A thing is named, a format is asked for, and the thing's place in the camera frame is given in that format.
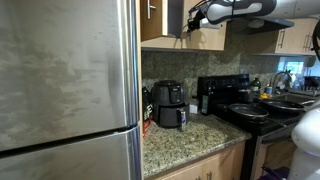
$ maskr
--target faucet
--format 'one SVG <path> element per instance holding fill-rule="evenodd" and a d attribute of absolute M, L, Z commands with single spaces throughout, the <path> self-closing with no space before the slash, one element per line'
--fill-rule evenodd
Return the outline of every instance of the faucet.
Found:
<path fill-rule="evenodd" d="M 288 82 L 285 84 L 286 86 L 288 85 L 288 87 L 290 88 L 290 82 L 292 81 L 292 77 L 290 75 L 290 70 L 289 71 L 281 71 L 281 72 L 278 72 L 276 75 L 273 76 L 273 78 L 271 77 L 270 78 L 270 86 L 272 87 L 272 92 L 275 93 L 275 89 L 276 89 L 276 86 L 278 84 L 278 81 L 277 81 L 277 76 L 280 75 L 280 74 L 285 74 L 285 75 L 288 75 L 289 79 L 288 79 Z"/>

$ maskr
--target refrigerator door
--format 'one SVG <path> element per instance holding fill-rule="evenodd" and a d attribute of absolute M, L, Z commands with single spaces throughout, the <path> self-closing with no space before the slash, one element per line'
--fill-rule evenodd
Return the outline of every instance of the refrigerator door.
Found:
<path fill-rule="evenodd" d="M 0 0 L 0 152 L 135 125 L 134 0 Z"/>
<path fill-rule="evenodd" d="M 140 180 L 139 131 L 0 159 L 0 179 Z"/>

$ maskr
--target tile backsplash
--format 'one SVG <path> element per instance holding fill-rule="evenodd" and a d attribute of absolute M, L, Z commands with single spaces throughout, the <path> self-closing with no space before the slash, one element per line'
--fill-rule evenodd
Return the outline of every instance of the tile backsplash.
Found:
<path fill-rule="evenodd" d="M 280 57 L 245 54 L 246 39 L 228 28 L 224 51 L 142 51 L 142 81 L 149 89 L 158 80 L 182 82 L 187 101 L 197 94 L 199 76 L 249 73 L 265 86 L 277 72 Z"/>

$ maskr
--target kitchen sink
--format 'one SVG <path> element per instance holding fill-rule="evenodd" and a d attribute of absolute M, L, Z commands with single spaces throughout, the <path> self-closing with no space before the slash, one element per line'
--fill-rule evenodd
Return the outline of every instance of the kitchen sink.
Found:
<path fill-rule="evenodd" d="M 317 97 L 309 97 L 309 96 L 297 95 L 297 94 L 280 94 L 280 95 L 274 95 L 272 97 L 272 99 L 291 101 L 291 102 L 295 102 L 295 103 L 308 102 L 308 103 L 303 104 L 303 105 L 311 106 L 313 104 L 314 100 L 316 100 L 318 98 Z"/>

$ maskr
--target kitchen counter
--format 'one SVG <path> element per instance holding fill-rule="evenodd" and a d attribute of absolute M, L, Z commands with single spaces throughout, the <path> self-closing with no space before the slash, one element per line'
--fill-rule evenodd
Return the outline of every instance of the kitchen counter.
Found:
<path fill-rule="evenodd" d="M 143 139 L 144 177 L 245 141 L 251 135 L 220 118 L 190 115 L 186 130 L 164 129 L 154 122 Z"/>

